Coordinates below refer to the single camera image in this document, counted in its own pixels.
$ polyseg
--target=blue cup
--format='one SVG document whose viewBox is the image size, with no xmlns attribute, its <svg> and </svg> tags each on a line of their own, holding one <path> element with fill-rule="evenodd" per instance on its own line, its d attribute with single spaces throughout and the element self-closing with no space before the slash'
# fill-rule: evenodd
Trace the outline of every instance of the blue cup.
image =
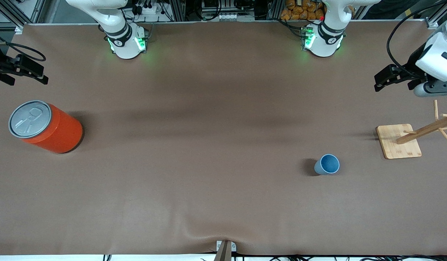
<svg viewBox="0 0 447 261">
<path fill-rule="evenodd" d="M 340 161 L 331 154 L 323 155 L 313 167 L 319 175 L 328 175 L 336 173 L 340 169 Z"/>
</svg>

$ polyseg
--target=white robot link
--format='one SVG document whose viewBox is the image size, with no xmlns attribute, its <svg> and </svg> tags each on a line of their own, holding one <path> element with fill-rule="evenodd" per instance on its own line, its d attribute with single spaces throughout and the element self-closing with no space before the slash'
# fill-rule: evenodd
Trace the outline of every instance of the white robot link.
<svg viewBox="0 0 447 261">
<path fill-rule="evenodd" d="M 419 97 L 447 95 L 447 20 L 411 54 L 405 65 L 391 64 L 377 73 L 375 91 L 403 81 L 409 81 L 409 90 Z"/>
<path fill-rule="evenodd" d="M 111 45 L 111 49 L 122 59 L 131 59 L 146 50 L 147 36 L 143 27 L 127 23 L 122 8 L 128 0 L 66 0 L 96 20 Z"/>
<path fill-rule="evenodd" d="M 372 5 L 380 0 L 323 0 L 327 7 L 320 24 L 308 25 L 305 49 L 320 57 L 328 57 L 340 48 L 346 26 L 351 21 L 349 5 Z"/>
</svg>

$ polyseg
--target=silver can lid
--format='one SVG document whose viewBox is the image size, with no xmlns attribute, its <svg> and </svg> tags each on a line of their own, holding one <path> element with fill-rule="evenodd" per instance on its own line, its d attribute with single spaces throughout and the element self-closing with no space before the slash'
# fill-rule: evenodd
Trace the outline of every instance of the silver can lid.
<svg viewBox="0 0 447 261">
<path fill-rule="evenodd" d="M 51 122 L 51 108 L 42 101 L 20 105 L 9 118 L 9 131 L 18 138 L 32 138 L 43 132 Z"/>
</svg>

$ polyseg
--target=can pull tab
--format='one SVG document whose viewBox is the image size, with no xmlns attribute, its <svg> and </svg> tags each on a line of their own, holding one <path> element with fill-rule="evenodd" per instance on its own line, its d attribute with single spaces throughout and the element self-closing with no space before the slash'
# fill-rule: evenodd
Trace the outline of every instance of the can pull tab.
<svg viewBox="0 0 447 261">
<path fill-rule="evenodd" d="M 19 132 L 21 134 L 25 132 L 30 132 L 32 122 L 38 120 L 38 118 L 41 117 L 41 115 L 43 115 L 43 110 L 38 107 L 34 107 L 31 110 L 29 110 L 27 118 L 22 119 L 18 123 L 16 123 L 15 125 L 16 132 Z"/>
</svg>

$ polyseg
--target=person's leg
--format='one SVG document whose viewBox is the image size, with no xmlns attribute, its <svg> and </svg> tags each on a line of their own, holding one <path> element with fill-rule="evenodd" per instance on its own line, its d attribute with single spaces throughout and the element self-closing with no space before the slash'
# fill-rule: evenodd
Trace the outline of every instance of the person's leg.
<svg viewBox="0 0 447 261">
<path fill-rule="evenodd" d="M 418 1 L 419 0 L 381 0 L 380 3 L 370 7 L 363 19 L 395 19 Z"/>
</svg>

